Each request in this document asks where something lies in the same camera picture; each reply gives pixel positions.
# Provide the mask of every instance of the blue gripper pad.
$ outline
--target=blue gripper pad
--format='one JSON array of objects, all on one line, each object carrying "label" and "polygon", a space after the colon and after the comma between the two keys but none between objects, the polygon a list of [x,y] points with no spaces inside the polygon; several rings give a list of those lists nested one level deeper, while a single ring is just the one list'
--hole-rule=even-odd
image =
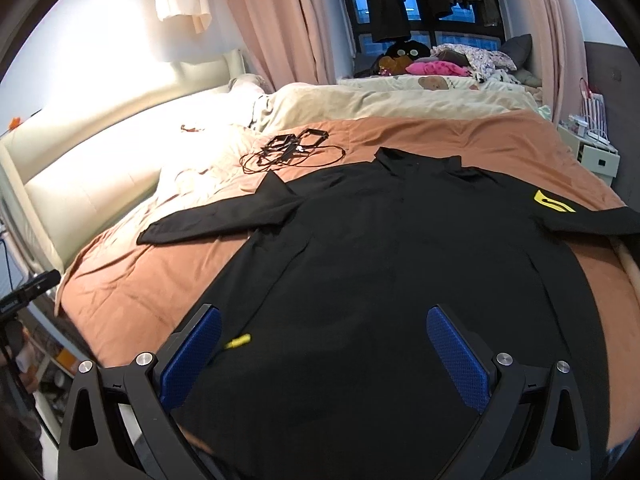
[{"label": "blue gripper pad", "polygon": [[482,415],[489,403],[489,376],[438,306],[427,314],[427,335],[464,403]]},{"label": "blue gripper pad", "polygon": [[220,311],[211,307],[191,330],[160,377],[160,404],[166,411],[184,404],[221,333]]}]

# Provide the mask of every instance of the shopping bag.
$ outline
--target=shopping bag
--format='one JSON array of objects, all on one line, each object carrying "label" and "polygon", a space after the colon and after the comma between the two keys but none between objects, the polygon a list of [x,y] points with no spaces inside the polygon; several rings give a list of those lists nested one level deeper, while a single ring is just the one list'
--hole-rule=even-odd
[{"label": "shopping bag", "polygon": [[592,92],[584,79],[580,79],[580,92],[582,93],[582,114],[589,122],[589,132],[609,140],[604,96]]}]

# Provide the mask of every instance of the drawer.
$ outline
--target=drawer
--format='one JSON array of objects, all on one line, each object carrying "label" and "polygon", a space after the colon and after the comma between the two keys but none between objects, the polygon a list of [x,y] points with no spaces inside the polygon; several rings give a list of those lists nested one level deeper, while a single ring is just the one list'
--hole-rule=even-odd
[{"label": "drawer", "polygon": [[618,174],[620,156],[591,146],[583,146],[580,163],[592,173],[615,177]]}]

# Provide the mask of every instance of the black shirt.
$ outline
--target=black shirt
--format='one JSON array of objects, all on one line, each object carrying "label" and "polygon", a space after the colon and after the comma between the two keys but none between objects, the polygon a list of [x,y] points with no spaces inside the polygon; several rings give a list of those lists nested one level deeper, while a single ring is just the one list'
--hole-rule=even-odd
[{"label": "black shirt", "polygon": [[[478,414],[426,336],[448,304],[494,352],[570,363],[593,470],[606,451],[604,335],[588,281],[554,232],[640,232],[516,178],[382,148],[373,162],[181,211],[144,243],[256,229],[195,308],[219,348],[175,417],[241,472],[270,480],[434,478]],[[223,351],[249,333],[247,345]]]}]

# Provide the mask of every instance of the pink curtain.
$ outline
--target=pink curtain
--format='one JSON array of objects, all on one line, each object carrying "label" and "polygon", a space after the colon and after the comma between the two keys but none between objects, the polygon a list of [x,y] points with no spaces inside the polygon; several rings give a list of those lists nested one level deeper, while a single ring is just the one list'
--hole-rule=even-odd
[{"label": "pink curtain", "polygon": [[335,83],[322,0],[228,0],[258,73],[278,89]]},{"label": "pink curtain", "polygon": [[580,78],[587,78],[587,60],[574,0],[527,0],[532,9],[536,55],[542,62],[544,103],[554,123],[579,114]]}]

